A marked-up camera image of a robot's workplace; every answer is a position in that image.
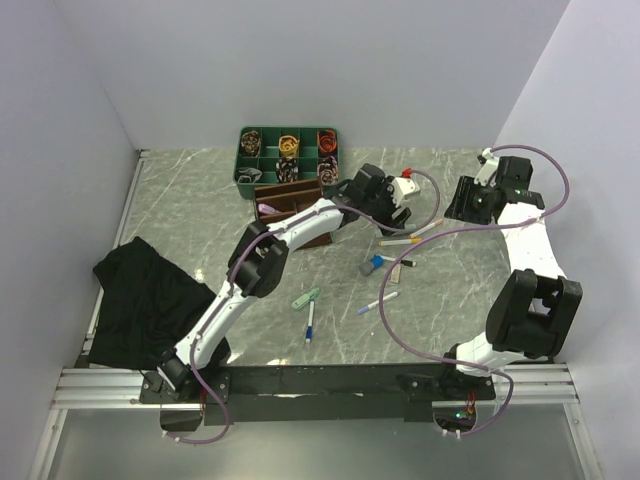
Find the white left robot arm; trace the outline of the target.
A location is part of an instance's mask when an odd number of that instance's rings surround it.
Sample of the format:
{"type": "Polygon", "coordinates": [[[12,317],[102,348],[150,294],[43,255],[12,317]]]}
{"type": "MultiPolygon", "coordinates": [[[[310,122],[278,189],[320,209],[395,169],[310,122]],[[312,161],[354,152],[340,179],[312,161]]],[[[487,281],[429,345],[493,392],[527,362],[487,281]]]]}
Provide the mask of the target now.
{"type": "Polygon", "coordinates": [[[420,191],[405,169],[398,176],[364,164],[352,179],[326,191],[309,207],[279,222],[247,225],[228,261],[220,291],[195,325],[162,354],[157,372],[176,401],[193,399],[200,388],[197,371],[207,367],[231,326],[258,299],[279,285],[288,256],[310,241],[365,218],[386,233],[404,230],[411,210],[403,205],[420,191]]]}

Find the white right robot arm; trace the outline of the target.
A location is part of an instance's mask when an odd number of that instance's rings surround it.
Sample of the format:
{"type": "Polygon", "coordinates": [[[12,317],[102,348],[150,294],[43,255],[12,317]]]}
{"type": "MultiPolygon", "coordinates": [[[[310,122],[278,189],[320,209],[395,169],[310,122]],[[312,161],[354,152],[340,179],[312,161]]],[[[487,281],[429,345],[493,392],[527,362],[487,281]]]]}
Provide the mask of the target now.
{"type": "Polygon", "coordinates": [[[544,200],[529,188],[530,160],[484,150],[479,163],[476,176],[460,178],[445,216],[499,227],[510,276],[489,310],[484,332],[454,346],[458,363],[438,374],[440,390],[450,398],[469,391],[473,377],[486,377],[513,362],[555,357],[583,296],[580,283],[568,279],[555,258],[544,200]]]}

